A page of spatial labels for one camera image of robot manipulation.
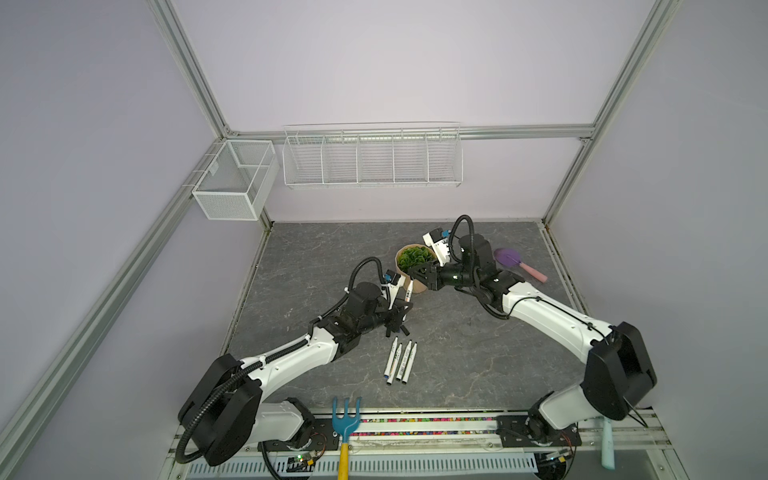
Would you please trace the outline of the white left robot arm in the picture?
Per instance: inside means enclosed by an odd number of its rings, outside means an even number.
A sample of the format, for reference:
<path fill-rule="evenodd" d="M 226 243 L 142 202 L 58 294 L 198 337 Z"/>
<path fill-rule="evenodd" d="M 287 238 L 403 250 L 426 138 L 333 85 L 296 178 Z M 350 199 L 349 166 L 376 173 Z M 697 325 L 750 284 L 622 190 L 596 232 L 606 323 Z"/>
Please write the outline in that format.
<path fill-rule="evenodd" d="M 183 433 L 174 459 L 217 466 L 250 443 L 277 441 L 292 449 L 310 444 L 315 417 L 296 398 L 270 403 L 277 390 L 311 370 L 339 360 L 363 335 L 379 328 L 404 331 L 410 301 L 400 297 L 402 275 L 368 257 L 350 275 L 343 297 L 312 320 L 307 332 L 263 354 L 215 359 L 180 408 Z"/>

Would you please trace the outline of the white whiteboard marker blue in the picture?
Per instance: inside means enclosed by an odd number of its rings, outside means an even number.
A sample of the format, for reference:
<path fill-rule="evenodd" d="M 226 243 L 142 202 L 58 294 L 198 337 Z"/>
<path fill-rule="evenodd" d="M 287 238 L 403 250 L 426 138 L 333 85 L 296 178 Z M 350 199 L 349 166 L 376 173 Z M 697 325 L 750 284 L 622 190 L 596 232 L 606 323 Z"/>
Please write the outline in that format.
<path fill-rule="evenodd" d="M 390 351 L 389 351 L 386 367 L 384 369 L 384 377 L 387 380 L 389 379 L 391 371 L 392 371 L 392 365 L 394 363 L 394 359 L 395 359 L 395 356 L 396 356 L 396 352 L 397 352 L 398 346 L 399 346 L 399 338 L 395 337 L 393 342 L 392 342 Z"/>

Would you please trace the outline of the white whiteboard marker black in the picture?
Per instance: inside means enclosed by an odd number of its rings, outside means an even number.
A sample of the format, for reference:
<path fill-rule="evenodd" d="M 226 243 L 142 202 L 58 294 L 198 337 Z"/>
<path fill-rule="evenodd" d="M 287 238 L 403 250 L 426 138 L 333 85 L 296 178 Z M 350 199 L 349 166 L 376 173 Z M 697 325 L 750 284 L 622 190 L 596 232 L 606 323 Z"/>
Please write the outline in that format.
<path fill-rule="evenodd" d="M 406 289 L 406 293 L 405 293 L 405 297 L 404 297 L 404 300 L 406 302 L 410 302 L 411 301 L 412 295 L 413 295 L 414 286 L 415 286 L 415 280 L 409 279 L 409 283 L 408 283 L 408 286 L 407 286 L 407 289 Z"/>

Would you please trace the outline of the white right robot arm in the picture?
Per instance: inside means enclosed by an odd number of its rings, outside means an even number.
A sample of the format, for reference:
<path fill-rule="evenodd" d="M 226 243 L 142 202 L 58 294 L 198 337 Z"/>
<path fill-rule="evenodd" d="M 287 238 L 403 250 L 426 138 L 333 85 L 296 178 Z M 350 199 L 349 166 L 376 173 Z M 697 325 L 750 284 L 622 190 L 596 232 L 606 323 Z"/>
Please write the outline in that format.
<path fill-rule="evenodd" d="M 457 227 L 468 232 L 458 237 Z M 473 220 L 460 216 L 448 230 L 435 228 L 423 237 L 434 259 L 408 268 L 408 275 L 432 291 L 444 287 L 473 297 L 492 317 L 517 319 L 571 352 L 584 366 L 583 379 L 541 397 L 528 411 L 526 435 L 536 445 L 550 445 L 581 421 L 598 417 L 638 420 L 638 403 L 658 380 L 641 332 L 579 313 L 545 295 L 519 274 L 498 267 L 487 239 Z"/>

